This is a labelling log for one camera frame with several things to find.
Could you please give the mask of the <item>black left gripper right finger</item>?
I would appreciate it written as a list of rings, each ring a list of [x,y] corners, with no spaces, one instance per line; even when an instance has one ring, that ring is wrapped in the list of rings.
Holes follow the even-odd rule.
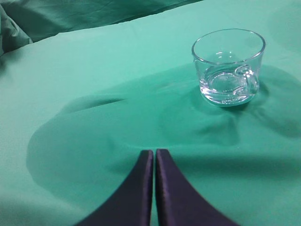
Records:
[[[160,226],[236,226],[189,183],[167,149],[156,151],[156,206]]]

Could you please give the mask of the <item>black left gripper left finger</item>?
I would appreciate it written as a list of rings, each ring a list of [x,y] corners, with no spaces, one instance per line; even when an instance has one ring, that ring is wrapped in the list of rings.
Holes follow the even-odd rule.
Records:
[[[153,151],[140,152],[118,189],[79,226],[149,226],[153,191]]]

